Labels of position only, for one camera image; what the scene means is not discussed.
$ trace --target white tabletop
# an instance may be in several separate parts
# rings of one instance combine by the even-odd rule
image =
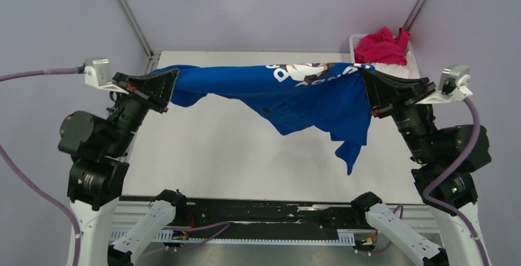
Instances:
[[[349,54],[163,52],[159,68],[350,62]],[[335,150],[340,142],[315,127],[281,136],[237,100],[208,95],[189,108],[150,112],[130,156],[123,194],[180,189],[188,197],[351,201],[373,191],[388,203],[421,203],[410,152],[391,118],[372,119],[368,145],[353,174]]]

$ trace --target gray wall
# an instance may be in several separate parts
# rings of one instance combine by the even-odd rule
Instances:
[[[0,0],[0,75],[79,66],[87,57],[112,70],[144,72],[146,57],[116,0]],[[108,93],[82,76],[35,77],[0,85],[0,143],[45,191],[67,202],[71,161],[58,152],[69,113],[104,115]],[[65,265],[70,224],[0,160],[0,264]]]
[[[420,70],[439,80],[471,66],[471,90],[488,128],[492,163],[475,173],[480,222],[494,265],[520,265],[521,0],[430,0],[412,30]],[[436,107],[438,125],[470,122],[463,105]]]
[[[347,52],[416,0],[127,0],[154,50]]]

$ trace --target blue t-shirt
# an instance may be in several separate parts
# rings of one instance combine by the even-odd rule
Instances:
[[[287,135],[310,126],[344,141],[336,156],[347,164],[347,174],[360,148],[367,144],[370,106],[359,69],[353,63],[307,63],[267,66],[215,66],[179,68],[171,102],[189,107],[208,93],[238,99]]]

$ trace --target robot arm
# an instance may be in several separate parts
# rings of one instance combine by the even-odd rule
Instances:
[[[148,76],[111,77],[108,60],[85,62],[85,82],[117,92],[107,119],[77,111],[60,127],[58,149],[71,155],[67,196],[77,217],[81,237],[71,237],[68,265],[72,266],[74,244],[81,238],[79,266],[132,265],[157,232],[173,221],[185,196],[164,191],[141,222],[109,248],[114,211],[123,189],[129,164],[127,150],[149,110],[166,112],[179,76],[178,69]]]
[[[477,193],[470,173],[491,161],[486,129],[479,126],[479,137],[473,150],[454,167],[453,173],[444,177],[446,170],[452,169],[453,163],[465,152],[472,138],[473,126],[459,125],[438,130],[430,105],[469,98],[472,95],[467,88],[469,68],[455,65],[445,69],[437,90],[427,78],[400,79],[367,70],[361,74],[373,107],[372,114],[379,118],[391,116],[412,153],[411,160],[423,165],[412,170],[412,175],[418,193],[438,223],[446,253],[441,248],[433,248],[436,245],[426,244],[425,239],[406,228],[374,194],[360,196],[353,206],[369,225],[384,232],[418,266],[491,265],[484,244],[476,240],[468,226],[472,224],[477,238],[482,239],[477,220]],[[428,188],[440,180],[439,185],[429,191]]]
[[[412,175],[418,193],[439,225],[446,250],[414,232],[372,193],[352,202],[361,219],[383,232],[418,266],[490,265],[486,252],[485,263],[482,262],[478,253],[484,250],[480,251],[463,220],[423,195],[461,154],[471,137],[470,125],[438,130],[431,106],[431,103],[461,101],[472,95],[466,87],[468,70],[464,66],[446,69],[438,90],[427,78],[400,79],[370,70],[361,70],[361,75],[373,107],[372,114],[379,118],[391,116],[412,153],[411,159],[423,165],[413,170]],[[116,92],[117,99],[108,109],[107,119],[77,111],[67,116],[60,128],[58,148],[71,155],[74,162],[69,174],[68,197],[82,231],[80,266],[133,265],[155,234],[173,221],[186,199],[179,192],[163,192],[130,232],[108,245],[111,219],[129,167],[125,162],[127,149],[150,109],[159,113],[167,111],[179,70],[139,77],[117,73],[112,80],[110,76],[107,60],[86,61],[86,83]],[[470,173],[491,160],[485,131],[481,127],[477,145],[469,157],[430,193],[436,200],[464,212],[479,234],[477,194]],[[74,254],[72,245],[78,238],[74,234],[71,237],[69,266]]]

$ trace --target cloth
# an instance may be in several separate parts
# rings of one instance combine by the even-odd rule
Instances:
[[[355,62],[407,65],[404,50],[409,39],[409,32],[402,28],[394,38],[393,32],[388,27],[384,27],[377,33],[369,34],[360,40],[360,44],[355,48]]]
[[[407,65],[388,65],[386,63],[373,62],[370,63],[377,71],[391,76],[401,77],[403,79],[417,79],[420,77],[418,68],[412,61],[411,52],[407,52]]]
[[[336,156],[351,174],[362,146],[367,144],[370,106],[360,68],[353,63],[307,63],[267,66],[179,68],[171,102],[189,107],[208,93],[238,99],[269,120],[281,135],[316,126],[331,140],[343,141]]]

